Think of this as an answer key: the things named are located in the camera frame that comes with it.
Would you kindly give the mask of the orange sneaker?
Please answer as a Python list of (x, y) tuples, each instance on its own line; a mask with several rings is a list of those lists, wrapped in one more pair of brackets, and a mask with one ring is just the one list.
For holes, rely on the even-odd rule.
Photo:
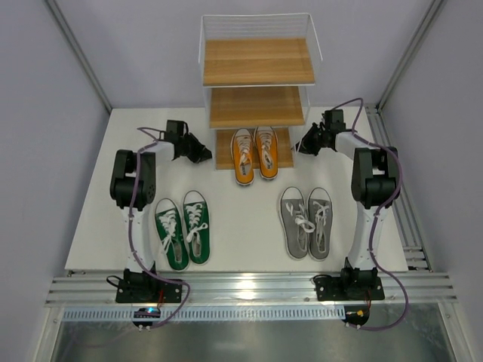
[(259, 155), (260, 175), (273, 180), (278, 175), (278, 137), (272, 127), (255, 130), (255, 146)]
[(254, 141), (248, 129), (238, 129), (232, 136), (231, 155), (235, 181), (249, 186), (254, 181)]

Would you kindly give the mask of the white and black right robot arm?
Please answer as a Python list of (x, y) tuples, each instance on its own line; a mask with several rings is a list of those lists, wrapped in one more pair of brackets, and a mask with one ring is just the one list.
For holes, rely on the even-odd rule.
[(397, 149), (368, 141), (355, 129), (349, 129), (342, 109), (325, 111), (321, 121), (312, 124), (294, 148), (306, 155), (332, 149), (352, 161), (351, 193), (357, 219), (344, 268), (350, 272), (376, 271), (383, 220), (401, 189)]

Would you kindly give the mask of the white wire wooden shoe shelf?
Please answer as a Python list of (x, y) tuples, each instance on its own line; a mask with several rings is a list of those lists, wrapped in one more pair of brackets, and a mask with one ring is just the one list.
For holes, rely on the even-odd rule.
[(306, 123), (322, 60), (308, 13), (202, 16), (198, 64), (217, 170), (234, 168), (235, 131), (258, 126), (275, 129), (278, 165), (293, 167), (289, 130)]

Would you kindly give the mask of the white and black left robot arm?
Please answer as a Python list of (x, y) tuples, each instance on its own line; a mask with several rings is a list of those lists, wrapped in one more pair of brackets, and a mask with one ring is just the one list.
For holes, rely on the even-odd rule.
[(158, 233), (158, 250), (169, 267), (181, 272), (190, 263), (204, 265), (211, 256), (210, 214), (201, 192), (188, 191), (178, 207), (170, 198), (155, 201), (156, 169), (160, 160), (188, 158), (193, 164), (211, 159), (211, 151), (190, 132), (185, 121), (169, 120), (164, 130), (139, 127), (151, 138), (137, 152), (120, 149), (109, 186), (111, 199), (122, 211), (128, 233), (125, 278), (149, 278), (156, 272), (149, 226)]

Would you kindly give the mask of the green sneaker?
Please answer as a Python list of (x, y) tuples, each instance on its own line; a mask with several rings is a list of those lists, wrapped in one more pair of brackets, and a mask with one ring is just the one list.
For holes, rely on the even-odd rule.
[(204, 265), (211, 256), (208, 203), (200, 192), (190, 190), (184, 196), (182, 208), (189, 258), (197, 265)]
[(170, 198), (163, 198), (155, 206), (155, 228), (160, 240), (160, 251), (172, 270), (181, 272), (189, 265), (179, 210)]

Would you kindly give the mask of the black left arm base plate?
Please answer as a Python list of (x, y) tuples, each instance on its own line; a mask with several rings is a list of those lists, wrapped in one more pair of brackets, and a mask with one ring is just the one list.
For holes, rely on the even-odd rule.
[(115, 301), (121, 304), (179, 304), (183, 286), (180, 280), (174, 280), (174, 284), (167, 283), (153, 278), (144, 271), (132, 272), (125, 269), (123, 276), (118, 279), (116, 289)]

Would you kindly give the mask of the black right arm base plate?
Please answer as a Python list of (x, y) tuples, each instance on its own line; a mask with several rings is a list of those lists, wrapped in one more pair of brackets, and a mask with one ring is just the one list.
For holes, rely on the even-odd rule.
[(338, 276), (316, 275), (312, 279), (319, 302), (384, 300), (385, 293), (378, 271), (342, 268)]

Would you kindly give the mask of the grey sneaker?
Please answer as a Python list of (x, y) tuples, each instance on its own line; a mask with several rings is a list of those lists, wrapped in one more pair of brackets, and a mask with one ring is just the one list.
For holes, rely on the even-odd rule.
[(309, 236), (309, 254), (318, 261), (328, 257), (331, 243), (331, 229), (333, 221), (333, 205), (328, 192), (321, 188), (314, 188), (307, 200), (309, 221), (315, 230)]
[(297, 187), (289, 186), (282, 192), (278, 205), (288, 255), (295, 260), (303, 259), (308, 254), (309, 236), (315, 230), (303, 194)]

